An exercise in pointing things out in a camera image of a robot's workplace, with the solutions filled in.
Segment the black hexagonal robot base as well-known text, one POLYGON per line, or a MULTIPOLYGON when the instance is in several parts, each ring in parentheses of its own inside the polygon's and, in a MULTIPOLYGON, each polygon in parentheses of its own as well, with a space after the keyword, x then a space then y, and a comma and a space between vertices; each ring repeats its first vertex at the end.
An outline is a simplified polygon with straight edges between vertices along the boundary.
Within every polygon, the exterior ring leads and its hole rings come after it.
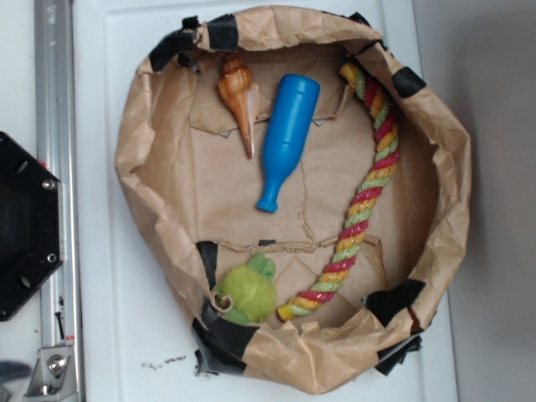
POLYGON ((1 133, 1 320, 12 319, 62 262, 60 181, 1 133))

